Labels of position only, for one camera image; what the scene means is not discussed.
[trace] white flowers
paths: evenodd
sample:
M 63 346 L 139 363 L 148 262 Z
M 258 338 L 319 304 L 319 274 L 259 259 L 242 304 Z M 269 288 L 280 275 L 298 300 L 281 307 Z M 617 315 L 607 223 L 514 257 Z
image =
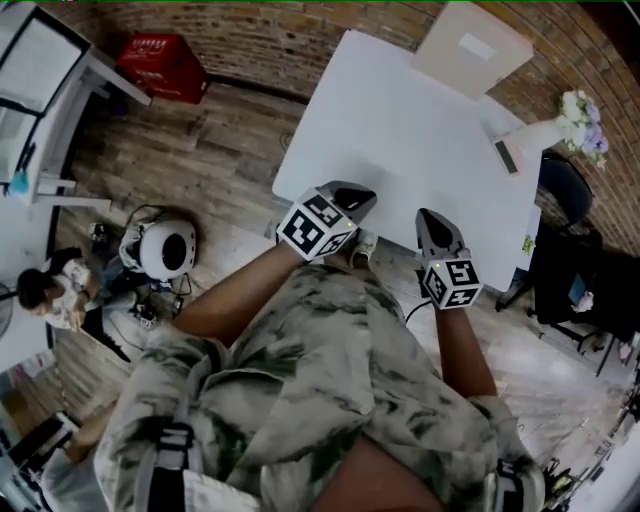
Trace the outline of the white flowers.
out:
M 584 91 L 567 91 L 562 95 L 558 125 L 571 151 L 583 151 L 600 169 L 606 163 L 604 154 L 609 141 L 602 133 L 600 111 Z
M 578 96 L 576 94 L 565 92 L 562 95 L 562 115 L 571 123 L 582 121 L 582 109 L 578 106 Z

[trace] small object on table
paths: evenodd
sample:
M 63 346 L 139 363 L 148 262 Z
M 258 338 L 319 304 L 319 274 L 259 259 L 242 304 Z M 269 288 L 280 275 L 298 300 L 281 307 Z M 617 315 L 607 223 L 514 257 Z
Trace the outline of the small object on table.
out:
M 531 256 L 536 243 L 531 238 L 531 235 L 527 235 L 524 237 L 524 243 L 522 244 L 522 250 L 527 256 Z
M 29 179 L 26 172 L 16 172 L 9 185 L 10 196 L 21 196 L 29 190 Z

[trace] table leg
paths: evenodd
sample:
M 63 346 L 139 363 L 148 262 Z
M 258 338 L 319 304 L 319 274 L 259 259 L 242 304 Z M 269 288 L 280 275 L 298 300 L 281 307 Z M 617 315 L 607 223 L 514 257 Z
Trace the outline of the table leg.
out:
M 62 188 L 75 188 L 76 182 L 74 180 L 61 180 L 60 178 L 40 178 L 40 186 L 53 186 Z
M 58 196 L 54 194 L 36 194 L 34 203 L 49 206 L 80 206 L 88 208 L 109 208 L 111 199 L 97 197 Z
M 118 89 L 131 96 L 134 100 L 147 106 L 151 104 L 151 98 L 149 96 L 147 96 L 144 92 L 142 92 L 124 77 L 116 73 L 115 70 L 98 59 L 95 55 L 93 55 L 93 53 L 88 55 L 87 65 L 94 73 L 97 73 L 108 82 L 111 82 Z

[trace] white tabletop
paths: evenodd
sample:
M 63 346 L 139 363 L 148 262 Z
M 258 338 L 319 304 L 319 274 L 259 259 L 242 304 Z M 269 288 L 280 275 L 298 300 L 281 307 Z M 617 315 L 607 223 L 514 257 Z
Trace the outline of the white tabletop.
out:
M 509 176 L 491 139 L 521 123 L 489 98 L 474 103 L 410 68 L 412 54 L 345 33 L 291 141 L 276 195 L 294 201 L 331 180 L 378 195 L 361 227 L 418 250 L 415 216 L 458 226 L 481 280 L 508 289 L 531 214 L 540 152 Z

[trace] strap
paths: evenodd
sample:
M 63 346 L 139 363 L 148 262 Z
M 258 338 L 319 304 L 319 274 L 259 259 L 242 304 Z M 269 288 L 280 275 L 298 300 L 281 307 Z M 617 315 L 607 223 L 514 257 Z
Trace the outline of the strap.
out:
M 209 357 L 204 357 L 191 368 L 185 383 L 186 391 L 178 401 L 173 422 L 162 429 L 156 444 L 144 454 L 135 484 L 134 509 L 137 512 L 184 512 L 183 470 L 202 472 L 202 454 L 189 425 L 189 405 L 210 373 Z

